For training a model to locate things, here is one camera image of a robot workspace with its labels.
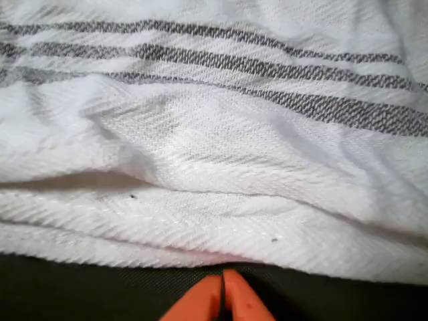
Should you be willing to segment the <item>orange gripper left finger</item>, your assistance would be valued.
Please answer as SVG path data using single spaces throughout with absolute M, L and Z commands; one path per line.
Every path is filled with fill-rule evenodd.
M 175 302 L 160 321 L 208 321 L 219 316 L 221 276 L 207 276 Z

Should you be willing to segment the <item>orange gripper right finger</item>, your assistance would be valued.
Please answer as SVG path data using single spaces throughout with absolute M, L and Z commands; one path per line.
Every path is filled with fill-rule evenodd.
M 225 306 L 236 321 L 274 321 L 272 313 L 248 284 L 235 270 L 223 272 L 225 286 Z

